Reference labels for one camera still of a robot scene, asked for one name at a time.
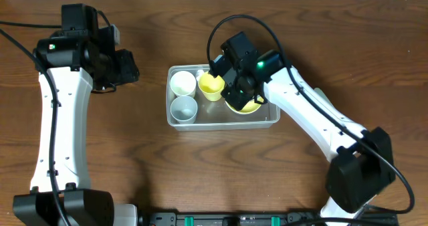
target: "tray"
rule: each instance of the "tray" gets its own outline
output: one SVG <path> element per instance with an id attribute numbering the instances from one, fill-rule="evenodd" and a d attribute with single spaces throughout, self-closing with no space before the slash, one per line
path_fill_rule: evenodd
<path id="1" fill-rule="evenodd" d="M 169 68 L 167 78 L 167 120 L 168 123 L 178 131 L 198 131 L 198 130 L 234 130 L 251 128 L 269 128 L 280 119 L 280 109 L 271 103 L 261 105 L 259 110 L 248 115 L 239 115 L 230 110 L 224 98 L 216 102 L 206 99 L 196 86 L 195 100 L 198 103 L 198 113 L 194 124 L 179 124 L 171 115 L 171 103 L 176 98 L 169 86 L 171 76 L 185 70 L 193 75 L 198 70 L 204 72 L 209 70 L 208 65 L 173 66 Z"/>

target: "brown wood surface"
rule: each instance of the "brown wood surface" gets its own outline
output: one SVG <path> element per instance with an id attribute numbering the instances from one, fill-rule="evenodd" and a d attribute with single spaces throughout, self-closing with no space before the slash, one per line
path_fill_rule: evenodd
<path id="1" fill-rule="evenodd" d="M 60 24 L 60 7 L 86 3 L 120 29 L 141 77 L 117 93 L 92 95 L 87 155 L 94 189 L 119 203 L 194 211 L 320 209 L 328 163 L 286 114 L 269 129 L 177 132 L 167 124 L 168 69 L 205 64 L 212 28 L 248 13 L 264 20 L 294 65 L 332 103 L 367 128 L 382 126 L 396 166 L 416 194 L 402 225 L 428 224 L 428 0 L 2 0 L 0 19 Z M 26 48 L 53 30 L 1 26 Z M 244 29 L 265 51 L 260 27 L 234 21 L 219 44 Z M 0 225 L 21 225 L 14 195 L 26 194 L 39 148 L 41 96 L 34 65 L 0 37 Z M 398 181 L 375 204 L 402 209 Z"/>

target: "wooden table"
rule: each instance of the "wooden table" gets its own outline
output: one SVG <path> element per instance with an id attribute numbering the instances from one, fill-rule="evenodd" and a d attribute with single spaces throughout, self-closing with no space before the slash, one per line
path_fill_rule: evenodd
<path id="1" fill-rule="evenodd" d="M 144 209 L 286 211 L 320 209 L 328 163 L 286 114 L 269 129 L 177 132 L 167 124 L 168 69 L 207 63 L 212 28 L 234 13 L 264 20 L 294 65 L 343 113 L 383 127 L 396 166 L 416 194 L 402 225 L 428 223 L 428 0 L 2 0 L 0 19 L 60 24 L 60 7 L 86 3 L 120 29 L 140 81 L 92 95 L 87 156 L 94 189 Z M 53 30 L 1 26 L 26 48 Z M 261 51 L 275 48 L 248 21 L 224 25 L 219 45 L 244 29 Z M 0 225 L 20 225 L 14 195 L 29 192 L 39 148 L 41 96 L 34 65 L 0 38 Z M 403 209 L 396 180 L 374 203 Z"/>

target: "green tape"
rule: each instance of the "green tape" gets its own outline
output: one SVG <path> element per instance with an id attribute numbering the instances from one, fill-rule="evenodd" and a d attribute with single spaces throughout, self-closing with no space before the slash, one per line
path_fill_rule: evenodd
<path id="1" fill-rule="evenodd" d="M 193 217 L 185 217 L 185 226 L 193 226 Z"/>
<path id="2" fill-rule="evenodd" d="M 272 226 L 281 226 L 281 219 L 279 217 L 272 217 Z"/>

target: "white cup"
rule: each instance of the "white cup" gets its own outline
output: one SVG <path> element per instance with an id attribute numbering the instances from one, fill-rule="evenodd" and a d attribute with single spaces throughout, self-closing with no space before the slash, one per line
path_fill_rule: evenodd
<path id="1" fill-rule="evenodd" d="M 196 120 L 198 104 L 190 96 L 179 96 L 171 103 L 171 114 L 180 124 L 192 124 Z"/>
<path id="2" fill-rule="evenodd" d="M 175 73 L 171 78 L 170 86 L 177 97 L 195 97 L 196 79 L 190 72 L 180 71 Z"/>

